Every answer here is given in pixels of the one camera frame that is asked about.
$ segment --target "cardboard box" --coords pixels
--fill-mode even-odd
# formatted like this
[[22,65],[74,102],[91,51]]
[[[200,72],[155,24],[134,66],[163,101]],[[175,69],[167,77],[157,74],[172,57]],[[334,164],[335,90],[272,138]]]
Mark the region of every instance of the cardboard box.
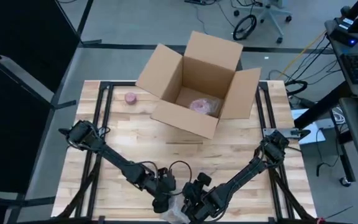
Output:
[[[212,139],[219,119],[249,118],[260,68],[236,72],[242,45],[192,32],[184,56],[158,44],[136,85],[159,97],[152,119]],[[198,98],[220,102],[215,114],[188,109]]]

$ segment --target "wooden table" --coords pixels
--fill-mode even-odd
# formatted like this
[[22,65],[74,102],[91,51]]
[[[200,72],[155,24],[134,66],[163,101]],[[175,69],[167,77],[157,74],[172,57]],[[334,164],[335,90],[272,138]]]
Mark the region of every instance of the wooden table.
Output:
[[[92,121],[99,84],[100,81],[85,81],[75,122],[79,119]],[[292,128],[294,124],[284,83],[268,81],[268,86],[277,127]],[[125,103],[124,95],[128,91],[137,94],[139,101],[135,105]],[[262,91],[261,94],[265,119],[269,124]],[[168,167],[176,160],[186,161],[193,169],[193,179],[199,172],[205,172],[212,177],[210,186],[214,186],[228,181],[244,168],[262,139],[255,102],[249,119],[220,120],[212,140],[150,119],[157,102],[157,97],[140,88],[115,86],[108,121],[111,132],[106,136],[107,144],[128,160],[150,160],[158,167]],[[299,148],[297,141],[292,141],[290,145]],[[68,149],[52,216],[58,215],[78,191],[85,154],[85,151]],[[284,164],[289,188],[307,212],[315,216],[301,153],[287,149]],[[188,168],[177,164],[173,170],[178,187],[181,188],[188,181]],[[282,195],[280,198],[286,216]],[[83,215],[87,204],[88,196],[85,197]],[[100,215],[106,216],[107,220],[160,220],[159,214],[152,210],[152,197],[129,184],[121,172],[104,159],[93,219],[97,220]],[[274,216],[269,175],[265,171],[236,192],[221,220],[265,222],[267,217]]]

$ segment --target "white paper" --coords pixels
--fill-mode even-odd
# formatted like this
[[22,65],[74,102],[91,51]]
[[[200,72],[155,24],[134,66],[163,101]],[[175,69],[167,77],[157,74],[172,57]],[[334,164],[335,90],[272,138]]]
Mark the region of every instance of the white paper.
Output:
[[[297,119],[299,116],[301,116],[304,112],[306,112],[308,109],[300,109],[300,110],[291,110],[292,118]],[[316,142],[316,133],[318,130],[318,127],[315,122],[307,125],[304,129],[310,130],[310,134],[308,134],[306,137],[304,137],[301,141],[299,141],[299,144],[308,144],[312,142]],[[317,134],[317,141],[325,141],[326,138],[323,135],[322,131],[319,131]]]

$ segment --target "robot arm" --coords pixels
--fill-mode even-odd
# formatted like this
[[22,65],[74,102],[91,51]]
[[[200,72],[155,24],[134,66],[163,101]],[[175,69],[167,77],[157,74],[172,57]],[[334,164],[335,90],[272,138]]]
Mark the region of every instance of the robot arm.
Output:
[[69,145],[101,155],[120,169],[133,186],[139,190],[145,189],[154,197],[155,213],[168,210],[168,199],[170,192],[176,189],[176,182],[167,168],[159,169],[155,174],[143,164],[128,161],[104,142],[95,126],[89,121],[79,121],[71,129],[59,129],[59,131],[66,136]]
[[220,219],[229,205],[233,194],[244,184],[254,178],[265,169],[275,168],[284,160],[284,149],[289,141],[278,131],[264,137],[260,146],[255,150],[254,158],[249,164],[238,172],[231,180],[225,184],[220,184],[206,192],[204,185],[211,183],[211,178],[201,173],[193,183],[186,183],[183,188],[185,205],[182,212],[190,219],[193,224],[203,223],[209,216]]

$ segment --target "concrete floor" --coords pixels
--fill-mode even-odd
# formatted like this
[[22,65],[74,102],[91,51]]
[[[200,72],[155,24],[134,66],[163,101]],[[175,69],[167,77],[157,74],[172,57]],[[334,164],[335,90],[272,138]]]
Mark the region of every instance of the concrete floor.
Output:
[[[87,0],[77,0],[62,4],[74,27],[78,27],[86,2]],[[288,0],[286,9],[292,11],[293,20],[286,24],[284,17],[278,17],[285,33],[281,45],[275,43],[278,35],[268,21],[261,26],[258,25],[254,33],[240,43],[247,47],[302,49],[324,30],[325,20],[338,16],[343,5],[353,3],[354,0]],[[236,24],[241,16],[236,18],[232,15],[233,9],[229,0],[222,0],[220,4],[229,20]],[[231,40],[232,27],[223,17],[217,4],[197,8],[209,34]],[[94,0],[82,39],[102,39],[103,43],[107,44],[185,45],[192,30],[202,32],[203,28],[196,19],[196,9],[181,0]],[[77,49],[60,102],[78,100],[84,80],[137,79],[151,54],[152,50]],[[244,52],[241,63],[244,68],[262,67],[261,79],[266,79],[269,71],[283,70],[296,55]],[[320,56],[303,77],[317,72],[333,60],[333,55]],[[287,73],[292,73],[298,65],[299,61]],[[319,74],[309,81],[313,82],[322,76],[323,74]],[[324,81],[311,85],[300,93],[299,97],[318,101],[343,80],[341,72],[334,73]],[[75,113],[76,106],[55,113],[27,198],[50,197],[56,194],[66,148],[66,143],[57,129],[71,126]],[[324,160],[333,162],[336,158],[335,135],[330,130],[324,131],[324,135],[327,141],[320,143],[320,148]],[[358,223],[358,155],[353,143],[346,144],[346,150],[357,182],[349,188],[342,187],[338,182],[338,179],[344,176],[340,161],[334,168],[323,167],[320,177],[317,177],[315,169],[319,164],[319,157],[316,144],[304,145],[301,149],[319,217],[326,217],[352,205],[353,208],[330,218],[329,221]],[[51,211],[51,205],[24,208],[19,221],[47,219]]]

